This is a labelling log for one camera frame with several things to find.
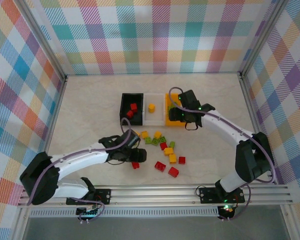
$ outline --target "enclosure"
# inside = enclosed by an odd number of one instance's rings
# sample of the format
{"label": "enclosure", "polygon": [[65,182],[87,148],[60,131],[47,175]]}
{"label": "enclosure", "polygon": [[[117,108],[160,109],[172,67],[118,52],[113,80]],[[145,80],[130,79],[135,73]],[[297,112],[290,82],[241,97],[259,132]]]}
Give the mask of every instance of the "enclosure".
{"label": "enclosure", "polygon": [[[218,204],[201,204],[196,189],[233,172],[236,149],[207,128],[167,126],[172,87],[193,90],[202,105],[267,135],[275,182],[253,181],[238,219],[219,220]],[[67,154],[121,135],[123,93],[143,94],[144,124],[132,129],[151,138],[160,131],[186,163],[170,164],[159,145],[142,139],[147,160],[137,169],[104,163],[70,174],[111,190],[110,204],[90,225],[80,225],[65,198],[26,206],[19,177],[36,154]],[[271,177],[269,171],[261,179]],[[300,239],[300,0],[0,1],[0,239],[82,232],[106,239],[152,239],[154,232],[159,239]]]}

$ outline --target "beige floor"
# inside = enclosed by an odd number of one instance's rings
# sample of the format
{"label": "beige floor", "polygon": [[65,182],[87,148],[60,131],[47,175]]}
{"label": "beige floor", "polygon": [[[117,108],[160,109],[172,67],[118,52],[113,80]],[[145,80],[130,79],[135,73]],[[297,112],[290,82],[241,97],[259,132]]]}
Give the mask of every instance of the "beige floor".
{"label": "beige floor", "polygon": [[[97,142],[102,137],[120,135],[119,110],[122,93],[167,93],[178,86],[192,89],[201,104],[209,103],[226,118],[249,131],[252,124],[235,74],[143,74],[71,76],[55,126],[49,154],[68,153]],[[186,165],[176,164],[177,178],[168,175],[169,159],[159,146],[144,145],[147,161],[134,170],[130,163],[118,166],[98,164],[73,173],[70,178],[88,177],[95,185],[199,184],[215,183],[235,169],[235,149],[207,129],[186,131],[176,127],[137,126],[151,135],[159,130],[176,142],[177,156]],[[167,164],[165,172],[154,168]]]}

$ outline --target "yellow lego brick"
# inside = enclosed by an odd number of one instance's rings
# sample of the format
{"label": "yellow lego brick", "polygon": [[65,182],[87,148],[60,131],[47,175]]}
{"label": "yellow lego brick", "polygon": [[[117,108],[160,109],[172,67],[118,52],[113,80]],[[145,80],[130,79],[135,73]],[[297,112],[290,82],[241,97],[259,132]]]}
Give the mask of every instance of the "yellow lego brick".
{"label": "yellow lego brick", "polygon": [[175,164],[177,162],[177,156],[175,154],[169,155],[170,164]]}
{"label": "yellow lego brick", "polygon": [[174,149],[172,147],[166,147],[163,152],[165,156],[169,156],[170,154],[174,154]]}
{"label": "yellow lego brick", "polygon": [[162,135],[161,132],[156,131],[155,134],[154,134],[154,138],[159,139],[161,137],[161,135]]}
{"label": "yellow lego brick", "polygon": [[147,131],[142,131],[141,136],[142,136],[143,139],[145,139],[145,138],[149,137],[149,134],[148,134]]}

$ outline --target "red block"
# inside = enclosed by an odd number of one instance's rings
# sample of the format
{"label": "red block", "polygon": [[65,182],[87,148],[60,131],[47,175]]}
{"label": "red block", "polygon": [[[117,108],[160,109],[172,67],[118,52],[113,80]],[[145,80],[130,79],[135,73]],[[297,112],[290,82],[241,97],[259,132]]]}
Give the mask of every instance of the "red block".
{"label": "red block", "polygon": [[168,174],[170,174],[172,177],[176,178],[179,174],[179,170],[174,167],[171,167]]}
{"label": "red block", "polygon": [[180,156],[179,157],[179,164],[186,164],[186,157],[185,156]]}
{"label": "red block", "polygon": [[140,165],[139,165],[138,162],[132,162],[131,164],[132,164],[133,169],[138,169],[138,168],[140,168]]}
{"label": "red block", "polygon": [[131,111],[133,113],[136,113],[138,110],[137,110],[137,104],[136,103],[131,103],[130,104],[130,108],[131,108]]}
{"label": "red block", "polygon": [[166,142],[160,143],[160,148],[161,148],[162,151],[165,150],[167,147],[168,147],[168,146],[167,146],[167,143],[166,143]]}
{"label": "red block", "polygon": [[163,172],[166,169],[166,165],[164,165],[163,163],[157,161],[156,164],[154,165],[154,167],[156,169],[158,169],[159,171]]}
{"label": "red block", "polygon": [[126,113],[126,115],[129,119],[132,119],[132,117],[134,116],[134,113],[130,110]]}

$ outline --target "plaid wallpaper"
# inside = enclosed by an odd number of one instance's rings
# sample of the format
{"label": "plaid wallpaper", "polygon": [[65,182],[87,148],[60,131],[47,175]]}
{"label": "plaid wallpaper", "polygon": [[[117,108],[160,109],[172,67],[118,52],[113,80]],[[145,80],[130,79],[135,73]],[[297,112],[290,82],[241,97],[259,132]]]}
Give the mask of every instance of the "plaid wallpaper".
{"label": "plaid wallpaper", "polygon": [[278,179],[290,185],[300,221],[300,0],[290,0],[248,74]]}
{"label": "plaid wallpaper", "polygon": [[0,0],[0,240],[23,187],[20,173],[43,150],[61,80],[12,0]]}
{"label": "plaid wallpaper", "polygon": [[236,72],[270,2],[27,0],[76,75]]}

